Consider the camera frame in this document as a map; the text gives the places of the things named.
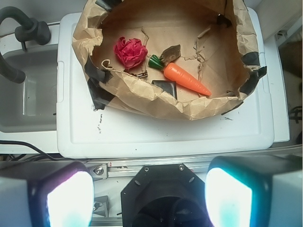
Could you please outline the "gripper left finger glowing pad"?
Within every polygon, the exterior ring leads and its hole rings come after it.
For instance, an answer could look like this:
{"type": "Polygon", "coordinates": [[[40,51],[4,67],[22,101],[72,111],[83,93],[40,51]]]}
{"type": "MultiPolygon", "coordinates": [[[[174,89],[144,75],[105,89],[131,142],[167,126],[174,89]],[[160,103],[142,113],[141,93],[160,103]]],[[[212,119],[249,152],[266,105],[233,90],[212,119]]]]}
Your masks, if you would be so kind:
{"type": "Polygon", "coordinates": [[[2,227],[88,227],[94,183],[80,161],[0,163],[2,227]]]}

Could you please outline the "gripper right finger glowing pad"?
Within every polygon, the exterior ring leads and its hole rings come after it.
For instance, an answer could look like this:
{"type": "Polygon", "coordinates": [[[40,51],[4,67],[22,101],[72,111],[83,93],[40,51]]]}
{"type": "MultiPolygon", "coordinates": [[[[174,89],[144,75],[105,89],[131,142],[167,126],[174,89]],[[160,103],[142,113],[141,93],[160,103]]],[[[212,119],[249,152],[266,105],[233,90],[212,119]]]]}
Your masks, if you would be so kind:
{"type": "Polygon", "coordinates": [[[208,168],[205,202],[216,227],[301,227],[300,156],[218,156],[208,168]]]}

